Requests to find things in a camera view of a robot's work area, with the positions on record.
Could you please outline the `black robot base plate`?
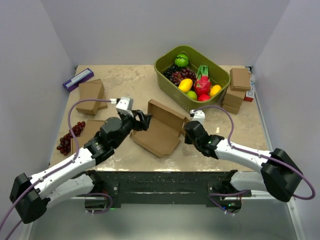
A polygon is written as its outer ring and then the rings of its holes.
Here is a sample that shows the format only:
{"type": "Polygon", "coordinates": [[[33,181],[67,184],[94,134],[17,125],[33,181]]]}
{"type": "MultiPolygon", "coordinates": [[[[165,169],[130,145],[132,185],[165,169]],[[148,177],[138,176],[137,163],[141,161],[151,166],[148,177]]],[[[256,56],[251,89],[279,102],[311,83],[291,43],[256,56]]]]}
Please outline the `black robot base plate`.
{"type": "Polygon", "coordinates": [[[85,197],[86,210],[98,211],[106,207],[120,208],[124,204],[205,205],[237,213],[247,191],[235,195],[230,184],[236,170],[231,171],[95,171],[93,196],[85,197]]]}

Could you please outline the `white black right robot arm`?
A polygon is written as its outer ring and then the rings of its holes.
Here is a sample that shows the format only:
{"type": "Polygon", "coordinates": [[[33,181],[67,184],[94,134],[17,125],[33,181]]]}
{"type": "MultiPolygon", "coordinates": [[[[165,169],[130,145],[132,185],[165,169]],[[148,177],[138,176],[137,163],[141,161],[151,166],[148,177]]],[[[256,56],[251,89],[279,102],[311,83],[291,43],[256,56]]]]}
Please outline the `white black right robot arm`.
{"type": "Polygon", "coordinates": [[[184,126],[185,140],[202,155],[217,160],[227,160],[245,166],[252,172],[236,172],[223,183],[223,192],[230,197],[239,191],[256,190],[268,192],[281,202],[289,202],[300,184],[301,170],[282,149],[274,151],[257,150],[233,142],[222,136],[209,135],[198,121],[184,126]]]}

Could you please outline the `brown cardboard box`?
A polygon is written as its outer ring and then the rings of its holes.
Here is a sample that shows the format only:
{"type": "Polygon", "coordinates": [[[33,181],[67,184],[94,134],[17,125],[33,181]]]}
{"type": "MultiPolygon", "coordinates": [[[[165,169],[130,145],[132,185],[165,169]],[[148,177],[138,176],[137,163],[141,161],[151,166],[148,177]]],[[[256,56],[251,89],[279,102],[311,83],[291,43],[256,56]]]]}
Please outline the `brown cardboard box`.
{"type": "Polygon", "coordinates": [[[138,145],[159,158],[170,156],[185,135],[187,116],[151,99],[147,112],[152,115],[146,131],[132,131],[130,138],[138,145]]]}

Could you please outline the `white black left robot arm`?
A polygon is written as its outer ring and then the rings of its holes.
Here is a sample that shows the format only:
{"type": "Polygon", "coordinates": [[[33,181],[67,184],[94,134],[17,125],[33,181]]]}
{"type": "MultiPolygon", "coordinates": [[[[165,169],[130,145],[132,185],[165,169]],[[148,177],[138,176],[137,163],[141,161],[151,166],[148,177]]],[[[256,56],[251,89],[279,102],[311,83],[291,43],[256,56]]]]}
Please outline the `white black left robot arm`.
{"type": "Polygon", "coordinates": [[[9,199],[21,221],[29,224],[48,208],[78,195],[99,196],[104,184],[86,172],[111,157],[132,131],[147,131],[152,114],[141,110],[118,112],[99,128],[93,138],[73,155],[32,176],[16,176],[9,199]]]}

